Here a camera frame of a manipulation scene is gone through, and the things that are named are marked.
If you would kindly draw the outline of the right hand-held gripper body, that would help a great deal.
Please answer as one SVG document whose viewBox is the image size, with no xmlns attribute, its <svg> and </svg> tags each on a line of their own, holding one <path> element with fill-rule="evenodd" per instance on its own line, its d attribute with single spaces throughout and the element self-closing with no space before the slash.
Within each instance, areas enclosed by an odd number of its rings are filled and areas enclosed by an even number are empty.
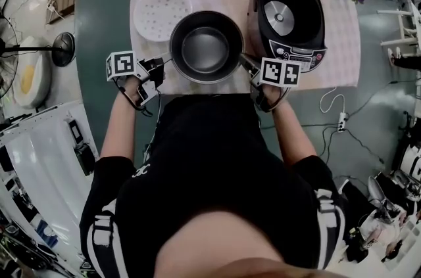
<svg viewBox="0 0 421 278">
<path fill-rule="evenodd" d="M 298 87 L 301 75 L 301 65 L 296 62 L 279 60 L 276 58 L 261 58 L 261 69 L 258 74 L 251 76 L 251 98 L 263 112 L 268 110 L 264 96 L 263 85 L 288 87 L 290 90 Z"/>
</svg>

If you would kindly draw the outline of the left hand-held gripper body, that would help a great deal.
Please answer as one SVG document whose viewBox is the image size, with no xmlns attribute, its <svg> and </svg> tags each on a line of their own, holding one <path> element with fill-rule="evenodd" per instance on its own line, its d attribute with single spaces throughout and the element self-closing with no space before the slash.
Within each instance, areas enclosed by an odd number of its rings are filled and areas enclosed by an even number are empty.
<svg viewBox="0 0 421 278">
<path fill-rule="evenodd" d="M 111 53 L 106 59 L 107 81 L 116 77 L 136 76 L 140 80 L 139 94 L 141 106 L 145 106 L 152 98 L 158 95 L 155 83 L 150 80 L 147 71 L 147 61 L 138 60 L 133 51 Z"/>
</svg>

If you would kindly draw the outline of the dark round pot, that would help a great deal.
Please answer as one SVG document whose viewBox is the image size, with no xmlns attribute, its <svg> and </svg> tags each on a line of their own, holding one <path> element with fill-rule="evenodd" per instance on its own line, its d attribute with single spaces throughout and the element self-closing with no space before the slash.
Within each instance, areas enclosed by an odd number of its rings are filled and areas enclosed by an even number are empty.
<svg viewBox="0 0 421 278">
<path fill-rule="evenodd" d="M 172 31 L 169 52 L 178 73 L 200 84 L 228 79 L 239 67 L 245 44 L 237 24 L 216 11 L 193 12 Z"/>
</svg>

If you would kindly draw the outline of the white perforated steamer tray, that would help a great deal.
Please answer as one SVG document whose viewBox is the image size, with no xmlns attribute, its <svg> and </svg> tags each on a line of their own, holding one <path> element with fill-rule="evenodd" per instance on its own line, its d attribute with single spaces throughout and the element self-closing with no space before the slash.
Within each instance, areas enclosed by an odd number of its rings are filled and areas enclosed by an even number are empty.
<svg viewBox="0 0 421 278">
<path fill-rule="evenodd" d="M 148 41 L 168 41 L 177 23 L 192 12 L 191 0 L 139 0 L 133 12 L 134 27 Z"/>
</svg>

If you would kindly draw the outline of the person's right forearm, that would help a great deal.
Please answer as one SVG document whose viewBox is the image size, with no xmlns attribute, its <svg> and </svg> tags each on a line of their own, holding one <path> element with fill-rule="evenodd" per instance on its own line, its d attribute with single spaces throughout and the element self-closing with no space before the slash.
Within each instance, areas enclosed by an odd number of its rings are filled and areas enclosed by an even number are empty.
<svg viewBox="0 0 421 278">
<path fill-rule="evenodd" d="M 287 101 L 281 102 L 272 117 L 283 161 L 293 166 L 301 160 L 316 156 L 316 150 L 301 127 L 294 110 Z"/>
</svg>

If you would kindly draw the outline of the person's left forearm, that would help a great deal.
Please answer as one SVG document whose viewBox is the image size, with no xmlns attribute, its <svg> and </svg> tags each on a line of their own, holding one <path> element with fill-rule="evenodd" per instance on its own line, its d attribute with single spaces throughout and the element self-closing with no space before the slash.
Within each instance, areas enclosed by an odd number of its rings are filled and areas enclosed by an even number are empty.
<svg viewBox="0 0 421 278">
<path fill-rule="evenodd" d="M 136 110 L 123 94 L 119 93 L 112 106 L 100 157 L 121 156 L 133 162 L 135 128 Z"/>
</svg>

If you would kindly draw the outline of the person's right hand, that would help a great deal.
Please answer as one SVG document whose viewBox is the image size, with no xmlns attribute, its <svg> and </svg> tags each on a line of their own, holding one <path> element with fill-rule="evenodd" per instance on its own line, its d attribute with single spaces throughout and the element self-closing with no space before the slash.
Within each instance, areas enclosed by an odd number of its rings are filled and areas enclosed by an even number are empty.
<svg viewBox="0 0 421 278">
<path fill-rule="evenodd" d="M 262 87 L 268 110 L 274 110 L 282 101 L 284 101 L 290 92 L 290 88 L 277 87 L 274 85 L 263 85 Z"/>
</svg>

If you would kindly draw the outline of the person's left hand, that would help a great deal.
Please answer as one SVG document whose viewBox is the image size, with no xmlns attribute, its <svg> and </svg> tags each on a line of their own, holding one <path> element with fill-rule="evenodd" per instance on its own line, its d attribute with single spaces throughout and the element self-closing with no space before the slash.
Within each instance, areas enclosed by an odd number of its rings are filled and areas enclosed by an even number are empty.
<svg viewBox="0 0 421 278">
<path fill-rule="evenodd" d="M 112 80 L 131 106 L 137 111 L 142 111 L 143 107 L 138 91 L 141 85 L 140 80 L 136 76 L 116 77 Z"/>
</svg>

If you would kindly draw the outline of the black standing fan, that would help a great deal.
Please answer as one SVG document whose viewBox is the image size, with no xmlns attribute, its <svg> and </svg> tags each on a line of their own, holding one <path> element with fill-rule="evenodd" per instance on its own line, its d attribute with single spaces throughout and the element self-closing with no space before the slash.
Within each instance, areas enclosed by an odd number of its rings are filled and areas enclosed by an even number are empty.
<svg viewBox="0 0 421 278">
<path fill-rule="evenodd" d="M 47 54 L 56 66 L 64 67 L 72 61 L 75 54 L 75 39 L 70 32 L 60 33 L 49 45 L 14 45 L 6 44 L 0 37 L 0 99 L 12 88 L 18 75 L 18 63 L 24 58 L 35 57 L 36 54 Z"/>
</svg>

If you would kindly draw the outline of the white oval tub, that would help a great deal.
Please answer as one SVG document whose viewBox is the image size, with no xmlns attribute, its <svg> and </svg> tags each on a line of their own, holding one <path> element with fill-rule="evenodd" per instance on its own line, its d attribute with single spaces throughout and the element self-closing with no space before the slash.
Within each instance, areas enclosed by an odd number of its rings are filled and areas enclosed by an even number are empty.
<svg viewBox="0 0 421 278">
<path fill-rule="evenodd" d="M 30 49 L 19 52 L 12 83 L 16 103 L 25 109 L 42 105 L 50 90 L 51 76 L 50 51 Z"/>
</svg>

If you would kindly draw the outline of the person's black shirt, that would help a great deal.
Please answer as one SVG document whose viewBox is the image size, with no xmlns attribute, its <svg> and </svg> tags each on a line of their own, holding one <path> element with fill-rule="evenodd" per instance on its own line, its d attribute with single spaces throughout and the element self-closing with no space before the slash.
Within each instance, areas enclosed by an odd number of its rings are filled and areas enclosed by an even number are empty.
<svg viewBox="0 0 421 278">
<path fill-rule="evenodd" d="M 211 212 L 249 222 L 285 263 L 320 271 L 345 229 L 330 169 L 317 155 L 288 166 L 272 154 L 247 95 L 185 96 L 165 106 L 142 167 L 96 162 L 82 252 L 101 278 L 154 278 L 165 242 Z"/>
</svg>

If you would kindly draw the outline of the white panels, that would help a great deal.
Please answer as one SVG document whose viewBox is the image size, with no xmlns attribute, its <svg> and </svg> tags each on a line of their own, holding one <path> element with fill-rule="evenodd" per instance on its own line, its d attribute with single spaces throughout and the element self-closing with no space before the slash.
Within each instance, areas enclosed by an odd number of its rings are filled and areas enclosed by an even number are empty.
<svg viewBox="0 0 421 278">
<path fill-rule="evenodd" d="M 75 144 L 68 123 L 77 121 L 84 142 Z M 79 224 L 91 187 L 92 174 L 85 176 L 74 149 L 88 144 L 98 159 L 82 101 L 72 101 L 41 111 L 0 134 L 14 174 L 48 231 L 57 238 L 51 250 L 59 263 L 80 276 L 84 260 Z"/>
</svg>

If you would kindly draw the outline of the white table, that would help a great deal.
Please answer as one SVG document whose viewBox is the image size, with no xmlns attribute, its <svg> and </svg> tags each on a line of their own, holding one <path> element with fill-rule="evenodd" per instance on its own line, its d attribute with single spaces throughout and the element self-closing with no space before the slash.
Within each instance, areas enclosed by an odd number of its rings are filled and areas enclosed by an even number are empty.
<svg viewBox="0 0 421 278">
<path fill-rule="evenodd" d="M 377 10 L 377 14 L 391 15 L 397 19 L 399 37 L 380 41 L 380 47 L 393 49 L 400 47 L 413 48 L 414 53 L 404 53 L 403 56 L 421 57 L 421 12 L 413 0 L 403 0 L 403 6 L 395 10 Z"/>
</svg>

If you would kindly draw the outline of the open black white appliance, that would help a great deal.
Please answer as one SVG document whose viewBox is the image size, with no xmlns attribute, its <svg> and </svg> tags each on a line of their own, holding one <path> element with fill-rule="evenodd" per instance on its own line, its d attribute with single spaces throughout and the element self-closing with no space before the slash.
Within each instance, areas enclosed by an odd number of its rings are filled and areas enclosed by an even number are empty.
<svg viewBox="0 0 421 278">
<path fill-rule="evenodd" d="M 387 202 L 395 207 L 400 206 L 406 211 L 408 217 L 412 216 L 419 221 L 421 205 L 417 200 L 418 197 L 411 191 L 410 186 L 413 184 L 410 177 L 401 170 L 394 171 L 392 176 L 380 172 L 368 178 L 368 191 L 372 198 L 379 200 L 382 204 Z"/>
</svg>

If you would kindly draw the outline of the person's chin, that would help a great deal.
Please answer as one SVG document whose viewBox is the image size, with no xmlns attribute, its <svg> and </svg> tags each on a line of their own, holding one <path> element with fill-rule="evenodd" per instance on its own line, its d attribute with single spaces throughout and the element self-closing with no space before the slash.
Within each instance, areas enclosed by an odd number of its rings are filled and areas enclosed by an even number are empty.
<svg viewBox="0 0 421 278">
<path fill-rule="evenodd" d="M 161 247 L 154 278 L 333 278 L 329 271 L 295 267 L 244 219 L 201 214 Z"/>
</svg>

